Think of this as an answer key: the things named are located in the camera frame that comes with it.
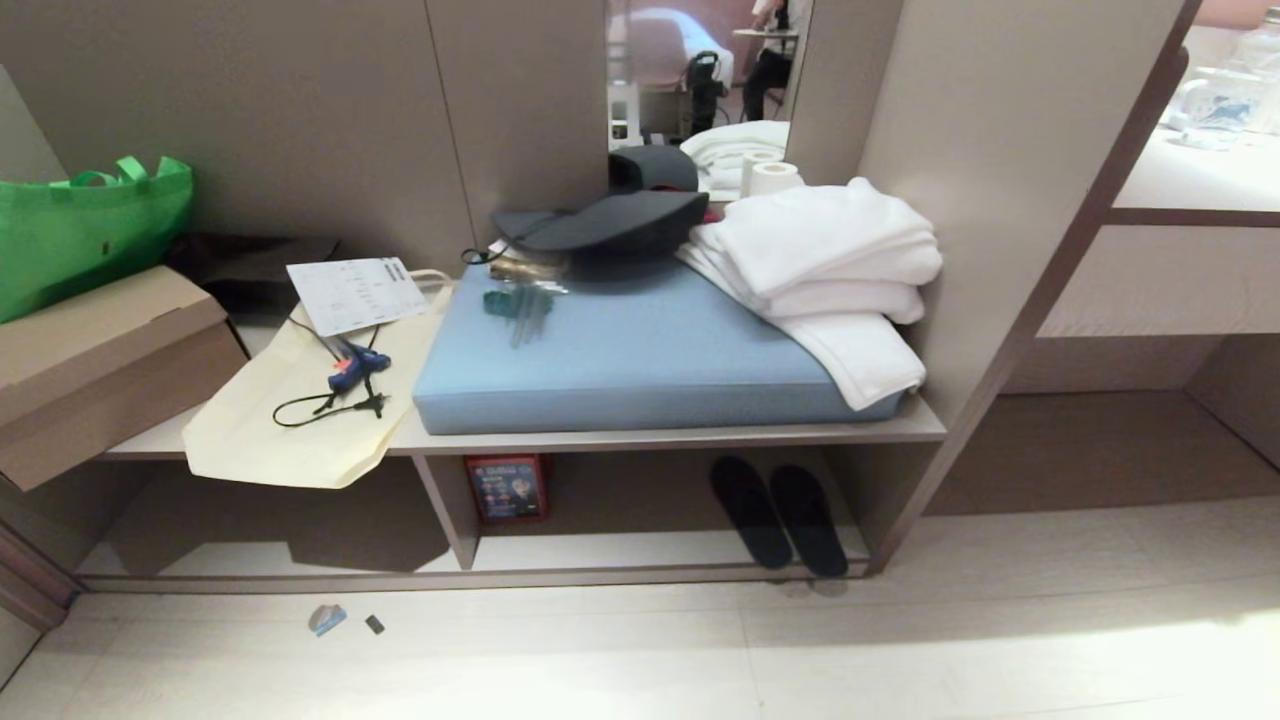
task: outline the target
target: shelf compartment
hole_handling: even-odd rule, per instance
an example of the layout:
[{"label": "shelf compartment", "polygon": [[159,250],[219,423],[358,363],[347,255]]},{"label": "shelf compartment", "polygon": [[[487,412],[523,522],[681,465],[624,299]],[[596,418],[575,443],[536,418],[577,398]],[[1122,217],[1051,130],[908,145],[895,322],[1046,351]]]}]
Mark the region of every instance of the shelf compartment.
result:
[{"label": "shelf compartment", "polygon": [[460,570],[422,483],[387,460],[340,491],[155,477],[90,552],[95,578],[289,578]]},{"label": "shelf compartment", "polygon": [[[485,525],[472,571],[756,568],[712,492],[724,450],[557,455],[548,482],[550,518]],[[785,464],[806,468],[827,489],[837,533],[861,574],[867,544],[818,447],[733,451],[768,483]],[[778,577],[805,577],[795,565]]]}]

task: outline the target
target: black slipper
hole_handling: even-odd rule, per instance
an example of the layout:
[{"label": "black slipper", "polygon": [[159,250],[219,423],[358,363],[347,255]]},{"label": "black slipper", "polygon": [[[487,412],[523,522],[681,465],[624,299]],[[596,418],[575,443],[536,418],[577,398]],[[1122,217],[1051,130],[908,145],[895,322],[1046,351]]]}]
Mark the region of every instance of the black slipper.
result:
[{"label": "black slipper", "polygon": [[756,562],[769,570],[791,562],[791,543],[755,468],[741,457],[721,457],[712,466],[712,488]]},{"label": "black slipper", "polygon": [[841,578],[849,574],[849,559],[831,523],[831,509],[822,483],[809,470],[783,465],[769,479],[773,503],[787,527],[800,560],[814,575]]}]

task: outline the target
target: cardboard box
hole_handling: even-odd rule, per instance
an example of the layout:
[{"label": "cardboard box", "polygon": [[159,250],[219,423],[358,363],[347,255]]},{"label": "cardboard box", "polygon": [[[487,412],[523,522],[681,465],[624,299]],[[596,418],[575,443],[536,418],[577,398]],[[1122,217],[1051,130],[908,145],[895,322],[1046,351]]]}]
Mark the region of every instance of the cardboard box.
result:
[{"label": "cardboard box", "polygon": [[31,489],[209,400],[246,363],[168,268],[0,324],[0,477]]}]

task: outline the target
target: black power cord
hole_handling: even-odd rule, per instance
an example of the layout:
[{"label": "black power cord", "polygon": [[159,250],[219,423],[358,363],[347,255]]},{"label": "black power cord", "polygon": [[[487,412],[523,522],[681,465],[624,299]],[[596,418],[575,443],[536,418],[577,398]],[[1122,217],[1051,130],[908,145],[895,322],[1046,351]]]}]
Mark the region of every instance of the black power cord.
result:
[{"label": "black power cord", "polygon": [[[292,315],[288,319],[294,325],[297,325],[297,327],[307,331],[308,333],[311,333],[311,337],[316,338],[316,342],[319,342],[320,345],[323,345],[324,348],[329,351],[329,355],[333,355],[334,360],[338,360],[339,363],[342,361],[342,357],[339,357],[338,354],[334,352],[333,347],[330,347],[329,343],[325,342],[323,337],[320,337],[320,333],[317,333],[315,331],[315,328],[311,328],[308,325],[305,325],[305,324],[294,320]],[[374,343],[378,342],[378,333],[381,329],[383,329],[381,324],[374,325],[374,334],[372,334],[372,337],[369,338],[369,345],[366,345],[365,347],[367,347],[369,350],[374,348]],[[369,375],[365,375],[365,391],[369,393],[369,398],[367,400],[361,400],[360,402],[357,402],[355,405],[351,405],[351,406],[347,406],[347,407],[339,407],[337,410],[329,410],[330,407],[333,407],[333,404],[338,400],[338,393],[337,392],[328,392],[328,393],[324,393],[324,395],[308,395],[307,397],[298,397],[298,398],[294,398],[294,400],[289,400],[288,402],[282,402],[280,405],[276,405],[275,410],[271,411],[271,421],[274,421],[276,425],[280,425],[282,428],[301,428],[302,425],[310,425],[311,423],[316,423],[319,420],[324,420],[325,418],[332,418],[334,415],[338,415],[339,413],[349,413],[352,410],[372,410],[374,414],[378,415],[378,419],[380,420],[383,418],[383,407],[387,406],[387,396],[383,395],[383,393],[374,395],[374,386],[372,386],[371,380],[369,379]],[[312,400],[324,400],[325,401],[324,405],[321,405],[320,407],[316,407],[311,413],[312,415],[315,415],[314,418],[310,418],[310,419],[303,420],[301,423],[284,423],[284,421],[280,421],[280,419],[278,418],[278,415],[280,414],[280,410],[284,410],[285,407],[289,407],[291,405],[297,405],[300,402],[310,402]]]}]

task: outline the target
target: small item on floor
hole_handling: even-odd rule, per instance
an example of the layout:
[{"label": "small item on floor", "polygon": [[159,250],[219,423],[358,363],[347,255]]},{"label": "small item on floor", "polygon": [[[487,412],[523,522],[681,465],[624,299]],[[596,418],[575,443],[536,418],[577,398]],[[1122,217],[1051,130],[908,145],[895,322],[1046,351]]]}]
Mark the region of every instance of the small item on floor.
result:
[{"label": "small item on floor", "polygon": [[831,521],[827,493],[809,470],[783,465],[769,478],[773,503],[810,573],[820,578],[849,574],[849,559]]},{"label": "small item on floor", "polygon": [[769,570],[791,562],[791,543],[755,468],[741,457],[721,457],[712,465],[712,489],[753,560]]},{"label": "small item on floor", "polygon": [[338,623],[342,623],[346,619],[347,611],[343,610],[340,605],[321,605],[320,607],[316,607],[315,612],[311,614],[311,620],[307,623],[307,626],[311,628],[311,632],[319,638],[329,630],[337,628]]},{"label": "small item on floor", "polygon": [[467,456],[466,465],[483,521],[547,519],[550,455]]}]

